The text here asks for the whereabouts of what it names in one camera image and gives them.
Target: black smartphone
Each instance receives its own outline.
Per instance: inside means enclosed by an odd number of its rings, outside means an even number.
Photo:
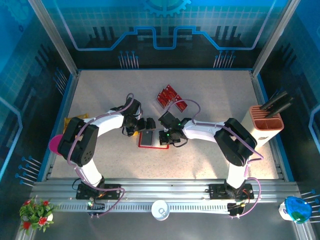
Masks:
[[[154,132],[152,130],[143,130],[141,134],[142,136],[141,136],[140,146],[151,147],[153,144]]]

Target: white cup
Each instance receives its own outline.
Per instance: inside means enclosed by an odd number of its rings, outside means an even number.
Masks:
[[[151,213],[158,221],[164,221],[170,214],[169,205],[163,200],[157,200],[152,204]]]

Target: yellow object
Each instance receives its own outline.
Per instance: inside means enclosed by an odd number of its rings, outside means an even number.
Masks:
[[[82,115],[79,115],[79,116],[76,116],[77,118],[79,119],[88,119],[89,118],[89,114],[88,113],[85,113],[85,114],[82,114]],[[67,127],[68,127],[68,124],[70,123],[70,120],[72,119],[72,117],[65,117],[64,118],[64,129],[63,129],[63,133],[65,133]]]

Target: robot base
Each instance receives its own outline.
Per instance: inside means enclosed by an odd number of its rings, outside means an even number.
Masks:
[[[104,184],[103,186],[100,186],[100,188],[104,189],[117,189],[121,188],[120,184]],[[108,191],[106,192],[105,195],[99,197],[100,194],[103,192],[95,190],[88,185],[84,184],[81,182],[78,185],[77,191],[76,191],[76,196],[75,199],[77,200],[89,200],[91,197],[94,199],[99,199],[99,200],[118,200],[120,198],[120,191]]]
[[[231,196],[228,190],[226,190],[225,184],[209,184],[209,189],[206,189],[205,192],[209,193],[210,200],[246,200],[248,196],[250,200],[255,199],[251,184],[244,184],[240,189],[237,189],[238,194],[234,193],[235,197]]]

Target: speckled surface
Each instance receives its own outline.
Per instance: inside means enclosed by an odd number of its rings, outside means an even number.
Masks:
[[[200,104],[201,113],[196,118],[199,121],[223,122],[233,117],[241,122],[249,107],[257,104],[248,71],[85,70],[81,72],[69,117],[85,113],[98,116],[123,105],[132,92],[142,104],[143,116],[153,117],[160,128],[157,119],[162,111],[156,96],[167,84],[182,98]],[[188,103],[183,113],[176,107],[171,112],[182,119],[192,117],[197,110],[197,106]],[[249,175],[278,178],[269,144],[258,151],[265,159],[252,163]],[[120,129],[99,137],[93,159],[105,178],[223,179],[229,164],[212,142],[194,139],[182,148],[138,148],[138,137],[125,137]],[[76,176],[63,158],[56,158],[52,178]]]

